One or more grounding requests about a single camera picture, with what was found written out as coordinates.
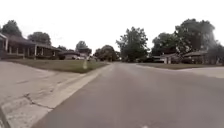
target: tree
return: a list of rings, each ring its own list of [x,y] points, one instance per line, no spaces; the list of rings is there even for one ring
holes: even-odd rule
[[[105,45],[101,49],[97,49],[94,53],[94,56],[96,56],[102,61],[115,61],[117,59],[116,52],[114,51],[114,48],[110,45]]]
[[[65,46],[61,46],[61,45],[58,46],[58,49],[61,49],[62,51],[66,51],[67,50],[67,48]]]
[[[28,36],[28,40],[33,42],[38,42],[42,44],[51,45],[51,38],[47,33],[44,32],[34,32]]]
[[[216,41],[216,44],[209,48],[207,57],[210,64],[215,64],[216,62],[224,64],[224,47]]]
[[[5,25],[3,25],[2,33],[22,37],[22,32],[14,20],[9,20]]]
[[[80,49],[85,49],[85,48],[88,48],[85,41],[79,41],[79,43],[76,45],[75,50],[79,51]]]
[[[153,56],[160,56],[163,54],[176,53],[176,46],[178,38],[174,34],[160,33],[158,37],[153,39],[154,47],[152,48]]]
[[[88,48],[85,41],[79,41],[78,44],[76,44],[75,51],[79,53],[86,53],[88,55],[92,53],[92,49]]]
[[[208,49],[215,42],[214,29],[209,21],[185,20],[180,26],[176,26],[174,32],[179,38],[177,51],[183,55],[191,51]]]
[[[127,29],[126,34],[116,41],[120,48],[123,61],[134,62],[139,58],[147,56],[147,37],[144,29],[132,27]]]
[[[100,48],[96,49],[93,55],[97,57],[98,59],[101,59],[101,49]]]

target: white sky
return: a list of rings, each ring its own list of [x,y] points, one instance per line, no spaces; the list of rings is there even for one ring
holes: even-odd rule
[[[114,46],[127,28],[144,28],[152,39],[172,33],[187,18],[209,20],[215,37],[224,44],[221,0],[0,0],[0,25],[16,20],[23,36],[47,32],[53,46],[75,49],[80,40],[93,49]]]

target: concrete sidewalk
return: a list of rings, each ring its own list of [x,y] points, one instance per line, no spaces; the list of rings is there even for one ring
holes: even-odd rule
[[[192,68],[192,69],[183,69],[178,71],[184,71],[184,72],[204,75],[208,77],[224,78],[224,67]]]
[[[0,71],[0,105],[12,128],[30,128],[101,72],[53,72],[10,62],[0,62]]]

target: street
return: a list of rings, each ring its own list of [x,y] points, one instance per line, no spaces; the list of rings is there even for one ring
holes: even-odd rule
[[[112,64],[33,128],[223,128],[224,79]]]

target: grass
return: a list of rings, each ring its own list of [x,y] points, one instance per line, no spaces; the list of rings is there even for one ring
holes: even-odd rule
[[[88,68],[83,69],[83,60],[31,60],[31,59],[12,59],[10,62],[15,62],[39,69],[86,73],[91,70],[107,65],[102,62],[90,61],[87,62]]]
[[[155,68],[165,69],[188,69],[188,68],[205,68],[205,67],[217,67],[217,65],[202,65],[202,64],[161,64],[161,63],[142,63],[139,65],[150,66]]]

